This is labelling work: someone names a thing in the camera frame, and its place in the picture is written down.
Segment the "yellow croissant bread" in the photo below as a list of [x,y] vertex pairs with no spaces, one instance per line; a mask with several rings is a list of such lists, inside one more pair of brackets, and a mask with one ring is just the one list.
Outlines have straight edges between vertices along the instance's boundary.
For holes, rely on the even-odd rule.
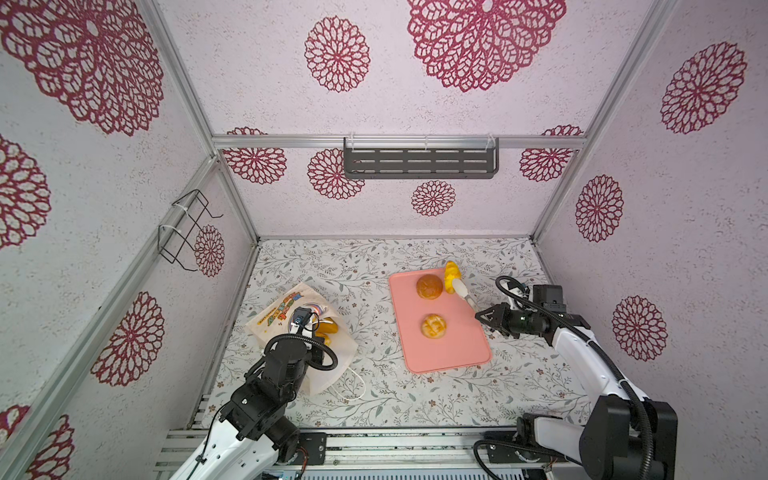
[[455,288],[453,282],[455,280],[460,280],[461,278],[462,274],[458,265],[454,261],[447,261],[443,272],[444,290],[449,294],[454,294]]

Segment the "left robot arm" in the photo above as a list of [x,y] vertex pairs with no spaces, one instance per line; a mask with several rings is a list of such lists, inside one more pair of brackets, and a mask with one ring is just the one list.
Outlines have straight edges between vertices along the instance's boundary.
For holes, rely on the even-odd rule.
[[300,429],[285,415],[309,369],[325,372],[339,365],[321,340],[279,334],[244,381],[214,414],[202,443],[172,475],[174,479],[258,479],[276,464],[301,454]]

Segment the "white paper bag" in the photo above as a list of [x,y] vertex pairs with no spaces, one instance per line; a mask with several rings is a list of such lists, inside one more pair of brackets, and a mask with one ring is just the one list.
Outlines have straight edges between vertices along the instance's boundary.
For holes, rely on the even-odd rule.
[[303,381],[302,391],[308,396],[314,396],[328,390],[339,381],[358,353],[358,343],[352,338],[346,322],[330,301],[309,285],[299,283],[280,295],[261,312],[250,315],[246,327],[256,337],[258,344],[264,347],[274,336],[290,333],[291,316],[298,307],[312,308],[316,312],[312,335],[302,336],[317,338],[314,336],[314,331],[317,322],[321,319],[333,319],[339,326],[339,332],[332,337],[332,343],[329,346],[338,356],[338,366],[332,371],[308,369]]

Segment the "grey wall shelf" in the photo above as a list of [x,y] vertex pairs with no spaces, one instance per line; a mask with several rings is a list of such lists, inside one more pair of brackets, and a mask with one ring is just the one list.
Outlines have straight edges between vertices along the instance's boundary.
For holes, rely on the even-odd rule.
[[479,148],[358,147],[343,140],[344,175],[354,180],[484,180],[499,171],[494,139]]

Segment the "metal tongs white tips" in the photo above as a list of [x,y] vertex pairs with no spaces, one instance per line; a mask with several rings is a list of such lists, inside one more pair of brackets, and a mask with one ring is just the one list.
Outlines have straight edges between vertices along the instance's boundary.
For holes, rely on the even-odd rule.
[[465,300],[467,304],[474,310],[478,310],[478,305],[473,295],[470,293],[467,285],[460,278],[454,278],[451,282],[454,293],[460,298]]

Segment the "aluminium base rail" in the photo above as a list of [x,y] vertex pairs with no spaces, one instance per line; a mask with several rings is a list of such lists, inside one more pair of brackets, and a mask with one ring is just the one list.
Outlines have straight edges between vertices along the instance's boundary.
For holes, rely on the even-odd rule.
[[487,469],[507,479],[525,471],[581,479],[576,463],[557,454],[511,446],[511,427],[304,429],[283,446],[268,436],[238,440],[230,428],[172,430],[152,467],[154,479],[292,479],[346,476],[407,478],[442,475],[482,479]]

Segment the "yellow fake bread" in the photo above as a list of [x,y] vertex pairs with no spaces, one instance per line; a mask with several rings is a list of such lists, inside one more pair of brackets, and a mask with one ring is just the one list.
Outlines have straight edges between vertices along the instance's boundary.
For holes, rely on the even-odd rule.
[[425,316],[421,323],[421,333],[429,339],[440,339],[446,334],[446,331],[446,320],[437,314]]

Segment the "round brown bun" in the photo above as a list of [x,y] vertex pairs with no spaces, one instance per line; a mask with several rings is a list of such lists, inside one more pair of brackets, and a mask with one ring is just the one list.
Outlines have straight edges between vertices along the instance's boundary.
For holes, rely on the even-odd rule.
[[443,291],[443,280],[437,275],[425,274],[417,280],[416,292],[422,299],[435,300],[441,296]]

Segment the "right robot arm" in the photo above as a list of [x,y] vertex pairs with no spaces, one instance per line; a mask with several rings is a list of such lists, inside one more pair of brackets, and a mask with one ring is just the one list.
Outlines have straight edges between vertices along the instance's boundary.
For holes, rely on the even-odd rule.
[[675,474],[678,417],[666,402],[651,399],[603,350],[590,325],[570,314],[558,285],[527,287],[500,276],[504,303],[476,313],[481,324],[505,337],[540,337],[574,373],[588,395],[591,412],[577,426],[550,415],[526,413],[514,433],[490,432],[472,449],[490,477],[492,463],[566,461],[591,479],[671,479]]

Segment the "pink plastic tray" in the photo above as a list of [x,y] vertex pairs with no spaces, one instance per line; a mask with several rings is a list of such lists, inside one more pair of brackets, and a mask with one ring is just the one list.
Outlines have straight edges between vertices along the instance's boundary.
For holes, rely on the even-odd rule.
[[492,358],[470,304],[444,285],[442,268],[389,277],[405,364],[414,374],[483,365]]

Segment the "orange fake bread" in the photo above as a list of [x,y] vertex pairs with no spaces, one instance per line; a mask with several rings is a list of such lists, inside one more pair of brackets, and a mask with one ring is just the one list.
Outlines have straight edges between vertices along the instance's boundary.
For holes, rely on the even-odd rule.
[[339,332],[339,326],[333,319],[321,319],[317,322],[314,336],[323,341],[326,346],[332,343],[332,337]]

